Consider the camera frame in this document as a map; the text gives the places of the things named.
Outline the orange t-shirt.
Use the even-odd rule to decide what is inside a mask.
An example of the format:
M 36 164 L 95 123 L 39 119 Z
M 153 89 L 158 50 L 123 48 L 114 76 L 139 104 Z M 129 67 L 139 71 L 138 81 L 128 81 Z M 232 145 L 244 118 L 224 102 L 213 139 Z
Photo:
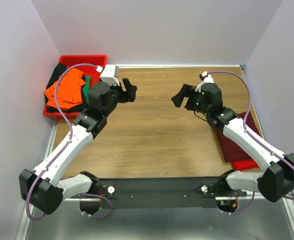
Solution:
M 63 111 L 69 111 L 78 107 L 84 100 L 82 98 L 82 87 L 84 73 L 76 68 L 70 70 L 60 81 L 57 91 L 58 104 Z

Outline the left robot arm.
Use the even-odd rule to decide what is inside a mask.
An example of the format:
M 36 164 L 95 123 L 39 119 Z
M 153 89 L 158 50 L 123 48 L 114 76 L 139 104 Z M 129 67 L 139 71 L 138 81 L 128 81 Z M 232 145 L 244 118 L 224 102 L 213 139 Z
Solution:
M 27 209 L 34 206 L 50 215 L 63 200 L 98 190 L 99 180 L 89 172 L 83 171 L 67 179 L 62 176 L 81 150 L 106 126 L 117 104 L 134 102 L 136 92 L 137 87 L 127 78 L 120 85 L 99 81 L 92 86 L 87 106 L 78 114 L 66 137 L 32 171 L 21 172 L 20 191 Z

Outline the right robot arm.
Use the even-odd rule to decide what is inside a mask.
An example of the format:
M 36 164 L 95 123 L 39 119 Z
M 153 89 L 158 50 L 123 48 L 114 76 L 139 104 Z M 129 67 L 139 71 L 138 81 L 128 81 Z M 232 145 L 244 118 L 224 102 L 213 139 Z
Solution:
M 294 190 L 294 154 L 285 154 L 269 145 L 245 126 L 236 112 L 224 107 L 217 84 L 184 84 L 171 100 L 179 108 L 184 98 L 188 99 L 185 105 L 188 111 L 205 115 L 213 129 L 237 144 L 261 169 L 258 173 L 232 170 L 220 180 L 223 188 L 259 192 L 273 203 Z

